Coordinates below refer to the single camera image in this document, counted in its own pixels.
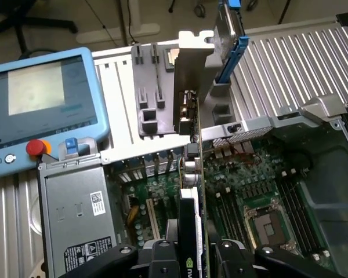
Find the CPU socket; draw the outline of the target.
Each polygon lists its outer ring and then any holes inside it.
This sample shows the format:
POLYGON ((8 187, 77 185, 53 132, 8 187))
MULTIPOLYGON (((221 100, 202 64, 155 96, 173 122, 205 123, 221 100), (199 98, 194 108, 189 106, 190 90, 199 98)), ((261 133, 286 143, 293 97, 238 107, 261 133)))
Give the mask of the CPU socket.
POLYGON ((270 245, 299 254, 294 232, 282 205, 270 204, 251 208, 244 206, 244 221, 252 249, 270 245))

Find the black RAM slot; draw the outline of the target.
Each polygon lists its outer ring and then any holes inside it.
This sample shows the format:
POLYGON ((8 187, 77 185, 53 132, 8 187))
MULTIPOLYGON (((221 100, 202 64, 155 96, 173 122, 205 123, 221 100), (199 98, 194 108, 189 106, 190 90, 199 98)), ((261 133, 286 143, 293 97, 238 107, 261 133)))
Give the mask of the black RAM slot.
POLYGON ((308 210, 303 204, 303 198, 298 192, 300 183, 295 176, 296 172, 283 170, 281 179, 278 182, 278 189, 297 243, 303 256, 307 257, 308 255, 318 254, 321 245, 309 218, 308 210))
POLYGON ((243 216, 238 209, 234 192, 228 186, 225 187, 224 199, 230 219, 230 224, 235 234, 235 239, 243 242, 244 246, 247 249, 250 249, 248 234, 247 230, 245 229, 243 216))
POLYGON ((302 174, 306 174, 307 169, 298 171, 291 168, 291 190, 289 191, 293 207, 291 208, 294 218, 295 235, 299 242, 299 247, 305 257, 311 256, 315 261, 320 257, 329 257, 327 245, 324 241, 322 232, 318 227, 313 209, 309 206, 302 186, 302 174))

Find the cream expansion slot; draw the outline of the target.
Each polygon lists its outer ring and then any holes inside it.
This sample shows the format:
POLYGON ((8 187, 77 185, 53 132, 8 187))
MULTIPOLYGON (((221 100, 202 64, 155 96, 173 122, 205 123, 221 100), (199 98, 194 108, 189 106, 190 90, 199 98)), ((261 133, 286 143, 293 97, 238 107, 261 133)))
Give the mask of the cream expansion slot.
POLYGON ((152 232, 153 232, 153 238, 155 240, 160 239, 160 232, 158 229, 158 224, 157 224, 157 219, 156 219, 156 214, 154 211, 154 203, 152 199, 147 199, 146 200, 146 207, 147 207, 147 211, 148 211, 148 216, 150 219, 150 224, 151 224, 151 228, 152 228, 152 232))

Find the silver power supply unit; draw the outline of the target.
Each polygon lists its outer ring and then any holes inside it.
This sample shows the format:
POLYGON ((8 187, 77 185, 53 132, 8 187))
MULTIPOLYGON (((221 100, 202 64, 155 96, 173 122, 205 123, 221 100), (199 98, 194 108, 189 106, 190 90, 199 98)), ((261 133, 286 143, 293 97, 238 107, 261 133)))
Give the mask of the silver power supply unit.
POLYGON ((46 278, 59 278, 128 242, 121 192, 97 143, 68 138, 38 159, 37 178, 46 278))

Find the open metal PC case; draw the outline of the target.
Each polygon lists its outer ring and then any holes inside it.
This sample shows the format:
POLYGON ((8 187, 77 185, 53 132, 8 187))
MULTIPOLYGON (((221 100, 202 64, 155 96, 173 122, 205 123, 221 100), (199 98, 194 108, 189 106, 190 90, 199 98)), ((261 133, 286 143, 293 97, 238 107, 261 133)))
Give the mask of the open metal PC case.
MULTIPOLYGON (((203 128, 204 151, 268 141, 302 186, 336 272, 348 277, 348 49, 288 39, 252 42, 231 76, 235 122, 203 128)), ((114 187, 123 162, 181 149, 184 136, 139 137, 99 151, 114 187)))

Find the green motherboard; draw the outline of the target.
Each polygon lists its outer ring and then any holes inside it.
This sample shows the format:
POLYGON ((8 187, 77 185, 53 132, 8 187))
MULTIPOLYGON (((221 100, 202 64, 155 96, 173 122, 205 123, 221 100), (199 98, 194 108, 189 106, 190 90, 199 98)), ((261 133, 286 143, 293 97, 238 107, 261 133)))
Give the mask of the green motherboard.
MULTIPOLYGON (((124 202, 122 207, 128 241, 137 248, 154 240, 147 199, 153 200, 161 238, 166 235, 168 221, 179 216, 180 178, 177 163, 181 154, 182 150, 176 149, 133 158, 123 162, 123 167, 116 170, 116 180, 124 202)), ((224 199, 227 186, 234 192, 243 219, 244 206, 261 207, 275 200, 282 205, 292 228, 278 189, 281 172, 291 168, 295 167, 287 167, 282 156, 268 141, 246 141, 204 151, 206 207, 211 232, 221 239, 236 240, 224 199)), ((298 251, 296 255, 328 270, 335 270, 328 246, 325 255, 330 256, 321 256, 319 261, 311 256, 304 257, 299 245, 298 251)))

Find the blue teach pendant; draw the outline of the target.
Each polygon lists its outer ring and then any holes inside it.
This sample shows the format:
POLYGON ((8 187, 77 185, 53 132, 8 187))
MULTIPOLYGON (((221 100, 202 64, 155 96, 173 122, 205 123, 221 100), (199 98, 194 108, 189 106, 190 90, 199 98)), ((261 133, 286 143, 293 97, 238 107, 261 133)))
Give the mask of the blue teach pendant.
POLYGON ((86 47, 0 64, 0 177, 58 158, 71 138, 103 141, 110 131, 91 51, 86 47))

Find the grey parts rack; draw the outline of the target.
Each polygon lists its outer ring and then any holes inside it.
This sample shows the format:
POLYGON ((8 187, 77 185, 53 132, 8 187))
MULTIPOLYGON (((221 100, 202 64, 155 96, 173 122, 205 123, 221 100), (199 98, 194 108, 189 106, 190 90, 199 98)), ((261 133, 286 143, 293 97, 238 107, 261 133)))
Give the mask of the grey parts rack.
MULTIPOLYGON (((136 45, 132 48, 133 80, 138 132, 145 136, 175 133, 173 127, 174 73, 165 68, 164 51, 177 44, 136 45)), ((215 75, 222 67, 218 54, 206 58, 201 79, 200 116, 203 128, 235 122, 230 84, 217 84, 215 75)))

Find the silver CPU chip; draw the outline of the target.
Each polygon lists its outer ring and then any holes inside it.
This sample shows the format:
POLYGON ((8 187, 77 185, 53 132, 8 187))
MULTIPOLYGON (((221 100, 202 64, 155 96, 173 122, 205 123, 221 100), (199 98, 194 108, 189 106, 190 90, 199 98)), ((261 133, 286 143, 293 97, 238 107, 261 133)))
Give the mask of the silver CPU chip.
POLYGON ((175 69, 175 60, 179 55, 178 48, 166 49, 164 51, 165 68, 167 72, 173 72, 175 69))

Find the black office chair base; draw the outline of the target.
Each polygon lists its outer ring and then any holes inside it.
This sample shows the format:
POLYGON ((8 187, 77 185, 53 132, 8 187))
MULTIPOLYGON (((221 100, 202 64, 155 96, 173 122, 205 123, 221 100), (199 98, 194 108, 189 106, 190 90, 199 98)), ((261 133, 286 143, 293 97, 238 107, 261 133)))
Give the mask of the black office chair base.
POLYGON ((37 0, 0 0, 0 15, 5 19, 0 21, 0 34, 13 28, 21 50, 19 59, 29 58, 32 54, 38 52, 56 53, 56 50, 49 48, 37 48, 30 50, 27 47, 24 38, 23 26, 29 27, 46 27, 69 30, 70 33, 76 34, 78 27, 71 20, 48 19, 40 17, 28 17, 27 14, 35 5, 37 0))

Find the hard disk with blue bracket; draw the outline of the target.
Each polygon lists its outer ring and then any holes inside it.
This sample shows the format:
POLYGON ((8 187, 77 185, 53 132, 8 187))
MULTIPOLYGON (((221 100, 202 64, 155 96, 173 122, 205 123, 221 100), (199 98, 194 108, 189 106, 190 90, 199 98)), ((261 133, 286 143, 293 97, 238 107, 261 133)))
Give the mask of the hard disk with blue bracket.
POLYGON ((241 0, 219 0, 213 38, 215 53, 222 61, 215 81, 225 84, 229 82, 249 44, 249 36, 242 24, 241 0))

